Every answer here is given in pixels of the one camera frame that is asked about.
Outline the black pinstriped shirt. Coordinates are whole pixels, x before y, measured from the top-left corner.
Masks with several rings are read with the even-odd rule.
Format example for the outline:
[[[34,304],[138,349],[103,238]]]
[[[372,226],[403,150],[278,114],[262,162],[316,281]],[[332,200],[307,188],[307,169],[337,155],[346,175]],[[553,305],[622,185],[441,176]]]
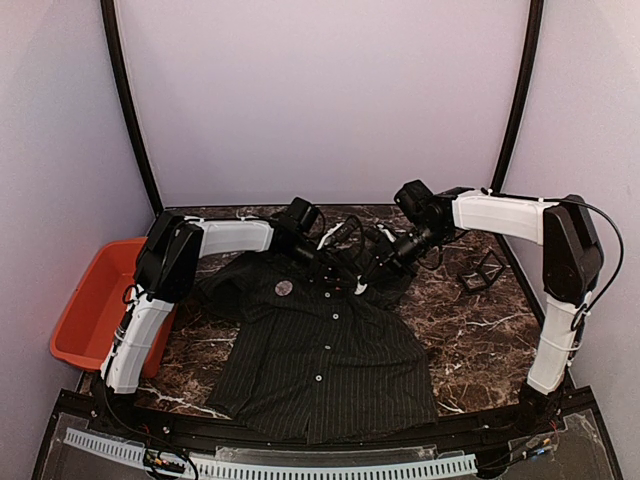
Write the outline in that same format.
[[[315,402],[360,424],[374,411],[437,418],[427,352],[397,313],[410,279],[392,276],[356,296],[305,273],[285,256],[246,252],[196,284],[209,314],[239,326],[208,404],[238,422]],[[293,291],[281,297],[283,280]]]

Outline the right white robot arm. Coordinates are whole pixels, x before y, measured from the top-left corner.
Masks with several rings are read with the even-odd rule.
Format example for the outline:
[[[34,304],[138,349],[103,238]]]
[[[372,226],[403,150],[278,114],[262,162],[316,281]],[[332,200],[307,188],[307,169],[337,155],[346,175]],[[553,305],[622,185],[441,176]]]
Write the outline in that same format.
[[[534,432],[549,416],[542,397],[555,393],[581,347],[588,316],[617,279],[625,244],[615,221],[579,195],[532,197],[491,189],[455,187],[432,192],[421,180],[404,184],[393,201],[409,221],[395,235],[381,227],[374,251],[357,280],[357,292],[385,274],[409,274],[426,253],[459,231],[515,238],[540,249],[540,293],[544,316],[533,363],[525,380],[528,396],[510,413],[521,434]]]

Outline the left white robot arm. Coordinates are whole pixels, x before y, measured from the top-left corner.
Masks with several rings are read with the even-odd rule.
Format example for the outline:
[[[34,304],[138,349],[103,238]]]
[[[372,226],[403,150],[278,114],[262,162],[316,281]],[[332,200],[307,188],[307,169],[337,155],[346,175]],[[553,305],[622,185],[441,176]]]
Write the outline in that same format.
[[[133,394],[143,364],[166,318],[193,286],[201,258],[244,251],[281,251],[316,267],[329,249],[344,242],[357,227],[344,220],[322,232],[308,234],[319,210],[290,206],[269,218],[255,216],[207,219],[162,212],[148,232],[125,289],[125,314],[101,367],[104,386],[115,394]]]

